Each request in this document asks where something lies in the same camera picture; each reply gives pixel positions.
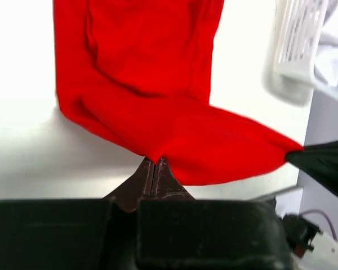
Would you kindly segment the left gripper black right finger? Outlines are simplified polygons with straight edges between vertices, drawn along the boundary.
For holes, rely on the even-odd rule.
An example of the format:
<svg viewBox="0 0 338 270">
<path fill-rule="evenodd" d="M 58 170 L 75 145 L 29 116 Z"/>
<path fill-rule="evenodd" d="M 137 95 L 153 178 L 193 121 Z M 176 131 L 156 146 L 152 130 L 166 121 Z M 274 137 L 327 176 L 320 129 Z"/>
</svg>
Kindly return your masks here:
<svg viewBox="0 0 338 270">
<path fill-rule="evenodd" d="M 139 269 L 292 269 L 274 208 L 262 201 L 195 200 L 168 162 L 155 168 L 137 206 Z"/>
</svg>

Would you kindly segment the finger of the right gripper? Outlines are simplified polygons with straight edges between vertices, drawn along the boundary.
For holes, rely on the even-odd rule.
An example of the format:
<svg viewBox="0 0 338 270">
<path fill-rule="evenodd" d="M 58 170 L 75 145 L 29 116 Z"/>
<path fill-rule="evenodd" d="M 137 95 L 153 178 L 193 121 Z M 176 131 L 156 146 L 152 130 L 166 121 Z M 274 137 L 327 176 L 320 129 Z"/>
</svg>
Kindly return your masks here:
<svg viewBox="0 0 338 270">
<path fill-rule="evenodd" d="M 305 146 L 287 153 L 284 159 L 338 197 L 338 141 Z"/>
</svg>

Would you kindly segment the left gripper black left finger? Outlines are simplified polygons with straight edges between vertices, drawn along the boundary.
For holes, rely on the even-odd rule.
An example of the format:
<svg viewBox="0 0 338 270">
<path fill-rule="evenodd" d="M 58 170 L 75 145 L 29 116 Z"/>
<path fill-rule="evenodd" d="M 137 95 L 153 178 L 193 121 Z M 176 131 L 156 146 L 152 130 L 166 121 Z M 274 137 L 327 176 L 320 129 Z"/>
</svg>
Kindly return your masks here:
<svg viewBox="0 0 338 270">
<path fill-rule="evenodd" d="M 136 209 L 154 165 L 102 199 L 0 200 L 0 269 L 136 269 Z"/>
</svg>

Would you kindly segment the red t shirt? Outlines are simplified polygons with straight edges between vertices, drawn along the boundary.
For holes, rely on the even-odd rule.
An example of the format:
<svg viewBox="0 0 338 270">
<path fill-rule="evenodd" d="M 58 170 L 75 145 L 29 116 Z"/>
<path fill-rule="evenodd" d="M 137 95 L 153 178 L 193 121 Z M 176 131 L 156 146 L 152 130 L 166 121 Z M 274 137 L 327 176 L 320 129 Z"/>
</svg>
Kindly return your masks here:
<svg viewBox="0 0 338 270">
<path fill-rule="evenodd" d="M 184 186 L 272 172 L 302 145 L 209 104 L 223 1 L 54 1 L 62 114 Z"/>
</svg>

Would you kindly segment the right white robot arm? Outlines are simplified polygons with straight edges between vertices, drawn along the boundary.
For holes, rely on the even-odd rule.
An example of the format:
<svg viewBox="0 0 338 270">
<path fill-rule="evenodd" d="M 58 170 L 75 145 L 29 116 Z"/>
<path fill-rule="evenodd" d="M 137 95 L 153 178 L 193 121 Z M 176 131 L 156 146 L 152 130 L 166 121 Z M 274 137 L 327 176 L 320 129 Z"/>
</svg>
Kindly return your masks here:
<svg viewBox="0 0 338 270">
<path fill-rule="evenodd" d="M 296 166 L 338 197 L 338 141 L 310 145 L 285 155 Z M 338 269 L 336 233 L 327 234 L 304 218 L 286 214 L 282 218 L 295 269 Z"/>
</svg>

